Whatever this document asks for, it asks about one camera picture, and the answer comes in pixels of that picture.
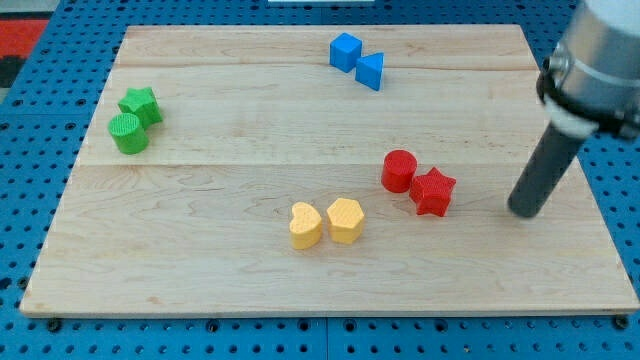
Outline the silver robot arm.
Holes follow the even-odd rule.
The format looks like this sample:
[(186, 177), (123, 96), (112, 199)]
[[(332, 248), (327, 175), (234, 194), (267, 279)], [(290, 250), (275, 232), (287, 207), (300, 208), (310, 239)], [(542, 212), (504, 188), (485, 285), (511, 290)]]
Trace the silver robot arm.
[(536, 82), (550, 122), (507, 205), (536, 216), (585, 141), (639, 137), (639, 0), (580, 2)]

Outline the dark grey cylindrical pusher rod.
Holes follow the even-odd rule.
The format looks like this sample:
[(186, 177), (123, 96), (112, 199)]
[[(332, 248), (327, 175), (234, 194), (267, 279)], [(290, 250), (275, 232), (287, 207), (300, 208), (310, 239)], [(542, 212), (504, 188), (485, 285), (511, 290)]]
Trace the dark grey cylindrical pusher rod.
[(522, 218), (535, 217), (584, 142), (584, 138), (569, 136), (549, 124), (509, 195), (511, 212)]

